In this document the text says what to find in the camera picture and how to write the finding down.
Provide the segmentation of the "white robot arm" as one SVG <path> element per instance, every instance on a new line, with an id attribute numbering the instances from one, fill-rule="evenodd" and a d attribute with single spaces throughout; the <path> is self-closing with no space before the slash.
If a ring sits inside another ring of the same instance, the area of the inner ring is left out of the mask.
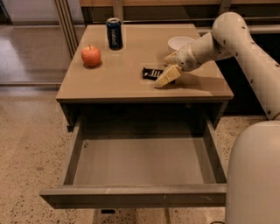
<path id="1" fill-rule="evenodd" d="M 227 168 L 225 224 L 280 224 L 280 66 L 252 38 L 244 19 L 225 12 L 206 35 L 166 56 L 162 87 L 209 60 L 237 60 L 268 120 L 235 140 Z"/>

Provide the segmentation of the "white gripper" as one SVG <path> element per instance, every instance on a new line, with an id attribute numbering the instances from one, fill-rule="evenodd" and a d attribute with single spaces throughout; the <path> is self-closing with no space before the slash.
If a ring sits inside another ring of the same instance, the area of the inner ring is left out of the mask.
<path id="1" fill-rule="evenodd" d="M 185 72 L 199 68 L 202 65 L 202 60 L 203 50 L 198 44 L 183 45 L 178 51 L 172 52 L 164 58 L 164 63 L 169 66 L 157 77 L 156 87 L 161 88 L 169 82 L 175 81 L 181 76 L 181 68 Z"/>

